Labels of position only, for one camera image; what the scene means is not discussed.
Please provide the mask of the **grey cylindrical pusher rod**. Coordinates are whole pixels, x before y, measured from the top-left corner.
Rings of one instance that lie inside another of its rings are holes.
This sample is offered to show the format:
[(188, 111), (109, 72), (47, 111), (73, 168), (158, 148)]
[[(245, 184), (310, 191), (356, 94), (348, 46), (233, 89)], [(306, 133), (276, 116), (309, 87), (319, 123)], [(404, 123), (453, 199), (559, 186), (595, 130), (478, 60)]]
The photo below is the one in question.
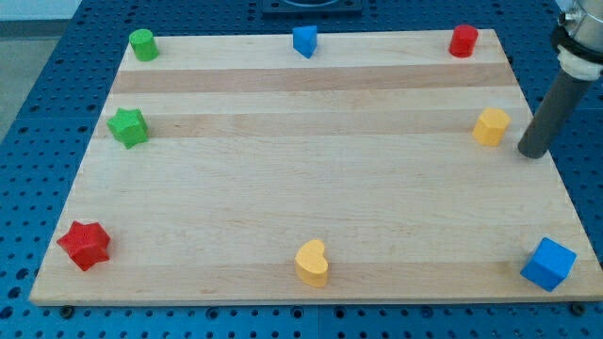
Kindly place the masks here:
[(518, 142), (518, 151), (527, 158), (542, 158), (593, 83), (560, 70)]

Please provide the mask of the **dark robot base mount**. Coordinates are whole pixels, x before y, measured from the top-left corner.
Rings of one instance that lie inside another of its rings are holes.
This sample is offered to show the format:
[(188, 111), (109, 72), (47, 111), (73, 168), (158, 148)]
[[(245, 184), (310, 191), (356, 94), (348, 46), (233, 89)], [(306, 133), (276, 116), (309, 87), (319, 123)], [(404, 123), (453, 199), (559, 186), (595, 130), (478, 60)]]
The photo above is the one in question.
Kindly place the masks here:
[(363, 0), (261, 0), (265, 15), (361, 13)]

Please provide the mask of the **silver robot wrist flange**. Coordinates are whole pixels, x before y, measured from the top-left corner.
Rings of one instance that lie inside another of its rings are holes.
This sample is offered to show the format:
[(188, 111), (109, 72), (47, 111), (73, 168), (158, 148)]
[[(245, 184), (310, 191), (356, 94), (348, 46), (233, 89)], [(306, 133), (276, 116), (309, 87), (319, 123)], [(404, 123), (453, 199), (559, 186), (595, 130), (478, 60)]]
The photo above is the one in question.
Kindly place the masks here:
[(562, 70), (582, 81), (602, 74), (602, 0), (556, 0), (560, 9), (551, 34)]

